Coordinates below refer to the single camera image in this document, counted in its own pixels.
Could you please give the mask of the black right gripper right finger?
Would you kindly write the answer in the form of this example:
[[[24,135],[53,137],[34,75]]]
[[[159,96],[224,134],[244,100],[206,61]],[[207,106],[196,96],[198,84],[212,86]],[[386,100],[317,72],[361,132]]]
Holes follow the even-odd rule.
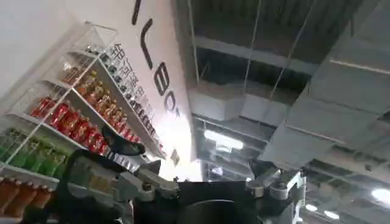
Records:
[[[257,207],[305,204],[306,176],[302,170],[282,170],[274,163],[250,163],[254,179],[246,183],[246,191]]]

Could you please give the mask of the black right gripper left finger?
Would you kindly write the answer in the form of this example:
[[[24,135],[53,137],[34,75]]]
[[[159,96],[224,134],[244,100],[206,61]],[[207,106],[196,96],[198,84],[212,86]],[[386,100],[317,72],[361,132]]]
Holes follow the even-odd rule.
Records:
[[[153,201],[156,193],[165,199],[179,196],[179,185],[159,176],[161,161],[140,165],[136,171],[124,171],[115,178],[115,201]]]

